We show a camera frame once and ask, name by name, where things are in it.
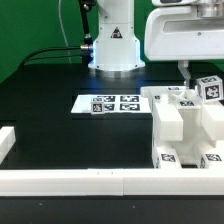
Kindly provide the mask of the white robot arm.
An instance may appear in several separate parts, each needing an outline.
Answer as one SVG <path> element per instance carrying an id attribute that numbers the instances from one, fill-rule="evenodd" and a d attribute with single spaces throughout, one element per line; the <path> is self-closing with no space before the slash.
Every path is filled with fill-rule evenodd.
<path id="1" fill-rule="evenodd" d="M 224 0 L 151 0 L 144 41 L 134 34 L 134 0 L 78 0 L 88 67 L 116 75 L 151 61 L 176 61 L 192 87 L 188 63 L 224 59 Z"/>

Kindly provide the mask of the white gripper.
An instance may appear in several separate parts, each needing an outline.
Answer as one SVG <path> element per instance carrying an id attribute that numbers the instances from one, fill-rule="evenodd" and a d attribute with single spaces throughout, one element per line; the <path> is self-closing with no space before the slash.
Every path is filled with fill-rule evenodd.
<path id="1" fill-rule="evenodd" d="M 144 52 L 151 61 L 178 61 L 190 88 L 188 61 L 224 59 L 224 18 L 200 18 L 196 6 L 157 8 L 147 18 Z"/>

